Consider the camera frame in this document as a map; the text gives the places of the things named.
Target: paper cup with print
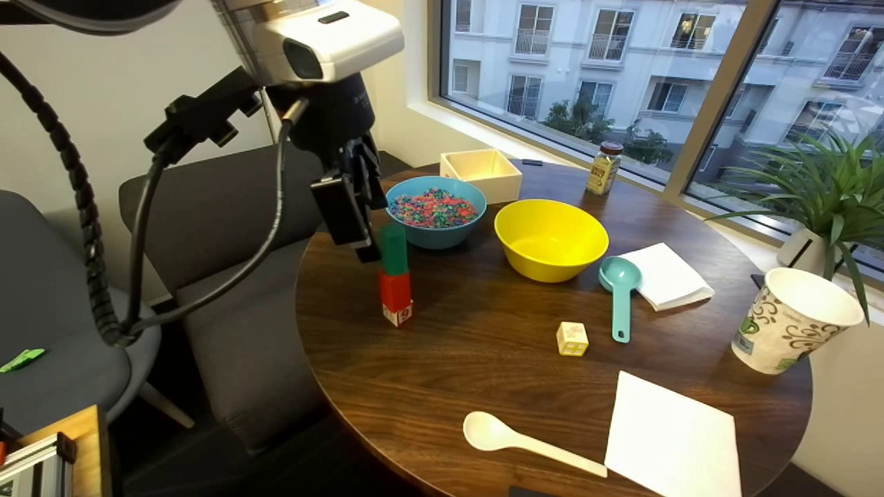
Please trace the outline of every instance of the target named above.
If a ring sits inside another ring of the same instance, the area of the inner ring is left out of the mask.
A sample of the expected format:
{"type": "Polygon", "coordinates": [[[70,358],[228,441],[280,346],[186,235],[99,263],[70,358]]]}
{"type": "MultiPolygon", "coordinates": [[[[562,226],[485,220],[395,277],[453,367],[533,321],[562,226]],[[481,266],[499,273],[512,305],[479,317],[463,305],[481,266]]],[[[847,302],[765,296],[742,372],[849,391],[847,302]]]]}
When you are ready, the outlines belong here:
{"type": "Polygon", "coordinates": [[[780,376],[836,334],[859,325],[862,317],[859,302],[836,282],[797,269],[771,269],[733,350],[753,369],[780,376]]]}

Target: black office chair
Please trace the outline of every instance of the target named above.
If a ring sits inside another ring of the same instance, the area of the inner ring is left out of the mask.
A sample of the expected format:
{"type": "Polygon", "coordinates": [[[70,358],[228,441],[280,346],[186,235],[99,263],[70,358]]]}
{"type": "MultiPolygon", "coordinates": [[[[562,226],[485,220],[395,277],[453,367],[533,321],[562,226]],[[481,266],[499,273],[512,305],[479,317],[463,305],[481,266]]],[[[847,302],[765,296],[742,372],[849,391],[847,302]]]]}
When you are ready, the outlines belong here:
{"type": "MultiPolygon", "coordinates": [[[[0,231],[0,362],[26,347],[45,347],[37,362],[0,376],[7,423],[29,433],[87,405],[99,405],[106,419],[117,419],[142,396],[179,425],[195,425],[146,385],[162,328],[145,332],[131,347],[109,347],[92,317],[77,249],[12,191],[0,191],[0,231]]],[[[123,314],[128,296],[112,291],[112,299],[123,314]]]]}
{"type": "MultiPolygon", "coordinates": [[[[251,149],[163,175],[146,229],[146,259],[179,307],[228,282],[265,241],[278,200],[278,149],[251,149]]],[[[220,302],[184,317],[207,404],[249,452],[330,409],[302,350],[297,280],[322,224],[309,182],[315,154],[286,149],[286,218],[271,255],[220,302]]],[[[134,226],[145,176],[123,186],[134,226]]]]}

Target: small wooden block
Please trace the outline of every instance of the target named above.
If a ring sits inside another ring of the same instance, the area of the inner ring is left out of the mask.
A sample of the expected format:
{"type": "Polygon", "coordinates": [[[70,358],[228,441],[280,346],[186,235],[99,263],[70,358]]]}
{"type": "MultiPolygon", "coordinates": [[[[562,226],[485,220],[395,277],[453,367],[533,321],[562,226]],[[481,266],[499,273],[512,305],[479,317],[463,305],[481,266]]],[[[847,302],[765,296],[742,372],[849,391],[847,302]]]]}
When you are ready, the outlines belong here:
{"type": "Polygon", "coordinates": [[[583,324],[562,321],[557,332],[559,357],[583,357],[590,336],[583,324]]]}
{"type": "Polygon", "coordinates": [[[388,310],[381,307],[385,317],[394,324],[394,325],[400,325],[406,321],[413,321],[414,314],[414,305],[405,307],[405,310],[388,310]]]}

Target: white container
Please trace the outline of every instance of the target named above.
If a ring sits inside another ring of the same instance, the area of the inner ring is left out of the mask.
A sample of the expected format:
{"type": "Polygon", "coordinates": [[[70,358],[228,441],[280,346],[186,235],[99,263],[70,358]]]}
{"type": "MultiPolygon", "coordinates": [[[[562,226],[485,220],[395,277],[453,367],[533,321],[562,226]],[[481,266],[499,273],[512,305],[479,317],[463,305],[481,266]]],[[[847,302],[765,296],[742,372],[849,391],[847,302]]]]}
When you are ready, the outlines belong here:
{"type": "Polygon", "coordinates": [[[862,307],[840,285],[797,269],[771,269],[731,347],[753,369],[780,376],[859,324],[862,307]]]}
{"type": "Polygon", "coordinates": [[[499,149],[442,151],[439,176],[476,186],[489,204],[515,201],[522,191],[522,171],[499,149]]]}

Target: dark floor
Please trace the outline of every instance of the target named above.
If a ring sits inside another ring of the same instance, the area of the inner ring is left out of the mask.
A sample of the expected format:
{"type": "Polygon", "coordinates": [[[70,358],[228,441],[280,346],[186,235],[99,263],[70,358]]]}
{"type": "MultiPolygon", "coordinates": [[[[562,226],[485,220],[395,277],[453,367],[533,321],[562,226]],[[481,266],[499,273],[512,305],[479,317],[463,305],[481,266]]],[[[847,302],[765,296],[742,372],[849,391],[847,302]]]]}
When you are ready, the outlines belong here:
{"type": "Polygon", "coordinates": [[[186,432],[142,401],[115,419],[112,451],[124,497],[417,495],[331,412],[318,412],[265,452],[247,455],[214,423],[184,334],[167,334],[153,385],[197,416],[197,429],[186,432]]]}

